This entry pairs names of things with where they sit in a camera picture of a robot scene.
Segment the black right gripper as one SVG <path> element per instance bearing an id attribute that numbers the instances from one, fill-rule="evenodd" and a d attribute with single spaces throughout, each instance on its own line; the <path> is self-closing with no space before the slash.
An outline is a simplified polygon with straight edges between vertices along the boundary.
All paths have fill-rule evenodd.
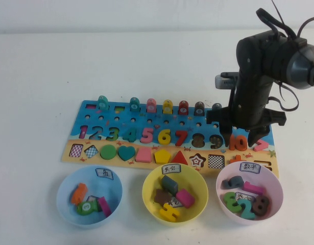
<path id="1" fill-rule="evenodd" d="M 232 126 L 250 130 L 248 145 L 253 145 L 269 134 L 269 125 L 285 125 L 284 112 L 266 108 L 273 83 L 268 76 L 244 80 L 237 73 L 221 73 L 215 77 L 216 88 L 230 90 L 230 99 L 227 107 L 208 111 L 206 123 L 219 123 L 226 147 L 230 143 Z"/>

